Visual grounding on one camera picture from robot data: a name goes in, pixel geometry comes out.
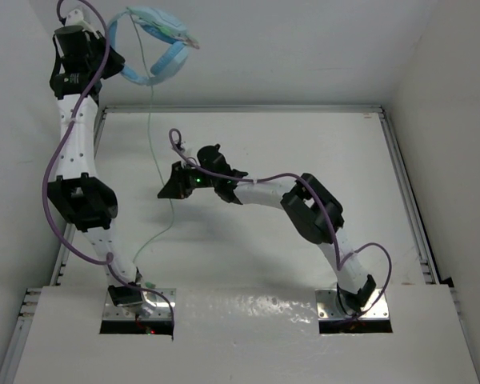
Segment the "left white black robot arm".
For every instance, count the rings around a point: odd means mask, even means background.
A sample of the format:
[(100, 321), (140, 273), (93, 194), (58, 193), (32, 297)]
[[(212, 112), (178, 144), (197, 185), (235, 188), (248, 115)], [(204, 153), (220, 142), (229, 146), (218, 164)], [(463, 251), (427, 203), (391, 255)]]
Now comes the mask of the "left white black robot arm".
[(56, 59), (50, 77), (59, 108), (62, 148), (57, 169), (48, 174), (44, 193), (69, 224), (89, 241), (91, 261), (103, 266), (108, 293), (116, 307), (133, 309), (144, 302), (141, 275), (114, 244), (118, 200), (98, 178), (94, 160), (94, 124), (101, 81), (118, 74), (124, 59), (106, 46), (100, 33), (83, 26), (63, 26), (52, 38)]

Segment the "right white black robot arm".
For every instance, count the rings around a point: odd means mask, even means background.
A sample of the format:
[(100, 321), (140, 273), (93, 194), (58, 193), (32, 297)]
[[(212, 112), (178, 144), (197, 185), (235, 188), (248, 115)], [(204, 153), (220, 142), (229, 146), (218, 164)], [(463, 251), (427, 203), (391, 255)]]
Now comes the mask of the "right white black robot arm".
[(308, 173), (294, 182), (255, 182), (247, 172), (231, 167), (219, 149), (219, 144), (204, 146), (196, 162), (173, 163), (158, 197), (185, 199), (196, 189), (211, 188), (227, 203), (284, 210), (296, 231), (317, 245), (333, 269), (342, 310), (350, 316), (360, 314), (376, 283), (347, 239), (339, 201)]

